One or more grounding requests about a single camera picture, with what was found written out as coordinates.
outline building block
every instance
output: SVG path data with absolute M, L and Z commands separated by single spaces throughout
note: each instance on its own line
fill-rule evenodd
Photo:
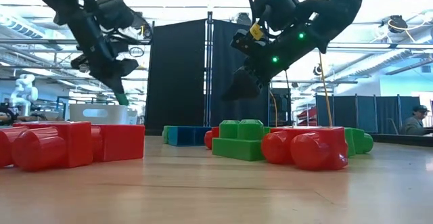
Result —
M 27 127 L 11 127 L 0 129 L 0 168 L 14 164 L 12 158 L 12 143 Z
M 212 140 L 212 153 L 215 156 L 247 161 L 265 159 L 261 150 L 264 135 L 261 121 L 224 120 L 219 130 L 220 137 Z
M 211 127 L 171 127 L 168 144 L 172 146 L 204 146 L 204 135 Z
M 237 128 L 240 121 L 224 120 L 219 125 L 219 137 L 223 139 L 237 139 Z
M 373 149 L 373 138 L 362 129 L 345 128 L 346 140 L 352 137 L 353 146 L 348 142 L 349 147 L 352 147 L 356 154 L 366 154 Z
M 93 162 L 90 122 L 21 122 L 25 126 L 12 143 L 12 158 L 24 171 L 74 168 Z
M 263 131 L 265 132 L 265 135 L 271 132 L 271 127 L 263 127 Z
M 346 138 L 346 143 L 347 143 L 347 146 L 348 146 L 347 156 L 348 157 L 355 156 L 357 154 L 357 152 L 355 151 L 355 143 L 353 141 L 352 129 L 345 128 L 344 129 L 344 136 Z
M 144 125 L 93 125 L 96 162 L 141 159 L 144 156 Z
M 213 139 L 213 134 L 212 134 L 212 130 L 207 131 L 206 134 L 204 135 L 204 145 L 211 150 L 212 149 L 212 139 Z
M 173 128 L 173 126 L 164 126 L 164 129 L 162 130 L 162 138 L 164 143 L 168 143 L 168 132 L 171 128 Z
M 285 131 L 287 134 L 277 135 L 280 131 Z M 281 159 L 289 162 L 287 147 L 279 154 L 277 149 L 278 147 L 281 149 L 281 141 L 287 144 L 290 140 L 290 154 L 294 164 L 300 169 L 336 171 L 348 164 L 348 146 L 343 127 L 279 127 L 271 129 L 271 132 L 276 134 L 273 139 L 274 146 L 270 147 L 271 143 L 268 143 L 268 150 L 263 152 L 269 162 L 277 160 L 281 162 Z
M 290 150 L 292 137 L 287 131 L 268 133 L 263 137 L 262 153 L 267 162 L 272 164 L 294 164 Z
M 213 127 L 211 131 L 207 131 L 204 135 L 204 144 L 206 147 L 212 149 L 212 139 L 219 137 L 219 127 Z

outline black curtain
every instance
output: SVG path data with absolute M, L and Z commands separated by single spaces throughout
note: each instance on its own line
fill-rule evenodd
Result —
M 399 127 L 401 127 L 401 125 L 406 121 L 406 119 L 413 116 L 412 114 L 413 107 L 419 106 L 420 104 L 421 102 L 419 101 L 419 97 L 400 96 L 401 110 L 400 110 L 400 120 L 398 122 Z
M 212 48 L 212 87 L 210 96 L 210 124 L 215 127 L 223 120 L 259 119 L 268 125 L 267 88 L 256 99 L 223 102 L 220 97 L 229 88 L 233 73 L 244 63 L 245 55 L 232 48 L 230 42 L 239 29 L 249 26 L 214 20 Z
M 334 126 L 357 128 L 355 96 L 334 96 Z
M 358 128 L 366 133 L 377 133 L 374 97 L 358 96 Z
M 331 109 L 332 124 L 335 124 L 334 117 L 334 97 L 329 97 L 329 106 Z M 317 125 L 329 127 L 329 117 L 327 116 L 326 97 L 316 95 L 316 109 L 317 109 Z
M 376 104 L 378 111 L 378 133 L 397 134 L 400 131 L 397 96 L 376 97 Z
M 203 126 L 205 20 L 154 29 L 147 83 L 146 131 Z

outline red toy block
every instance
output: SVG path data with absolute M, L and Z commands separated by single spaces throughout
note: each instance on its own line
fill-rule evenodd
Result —
M 213 132 L 212 130 L 207 131 L 204 135 L 204 144 L 206 147 L 211 150 L 212 149 L 212 139 L 213 139 Z
M 144 125 L 93 125 L 95 159 L 110 162 L 143 158 L 144 132 Z
M 90 122 L 21 122 L 30 130 L 12 143 L 12 158 L 25 171 L 73 168 L 93 162 Z
M 104 139 L 101 127 L 92 126 L 93 162 L 104 161 Z
M 14 164 L 12 159 L 12 143 L 27 127 L 11 127 L 0 129 L 0 167 Z
M 294 164 L 290 153 L 290 142 L 287 131 L 268 133 L 263 137 L 262 153 L 272 164 Z
M 206 132 L 204 135 L 204 144 L 209 150 L 212 149 L 212 139 L 215 137 L 219 137 L 219 127 L 213 127 L 211 131 Z
M 287 133 L 286 142 L 290 140 L 290 154 L 300 169 L 336 171 L 348 164 L 348 146 L 343 127 L 281 127 L 271 129 L 271 134 L 281 131 Z
M 219 137 L 219 127 L 212 128 L 212 137 Z

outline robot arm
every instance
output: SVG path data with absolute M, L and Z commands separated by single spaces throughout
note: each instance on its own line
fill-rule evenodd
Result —
M 329 42 L 353 23 L 361 4 L 362 0 L 254 0 L 251 8 L 259 21 L 249 31 L 239 30 L 231 44 L 247 58 L 222 98 L 255 98 L 275 75 L 308 52 L 318 48 L 326 53 Z M 281 34 L 267 34 L 264 23 Z
M 138 63 L 132 59 L 120 61 L 116 58 L 120 52 L 127 51 L 127 45 L 138 45 L 139 41 L 119 33 L 118 29 L 130 27 L 136 13 L 123 0 L 42 1 L 56 12 L 56 24 L 69 26 L 77 40 L 77 49 L 83 51 L 83 55 L 71 62 L 72 67 L 80 69 L 86 66 L 91 76 L 115 94 L 124 94 L 121 78 L 136 69 Z

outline blue toy block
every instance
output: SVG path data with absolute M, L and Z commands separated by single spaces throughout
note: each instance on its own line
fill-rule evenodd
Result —
M 204 146 L 204 135 L 211 127 L 171 127 L 168 144 L 172 146 Z

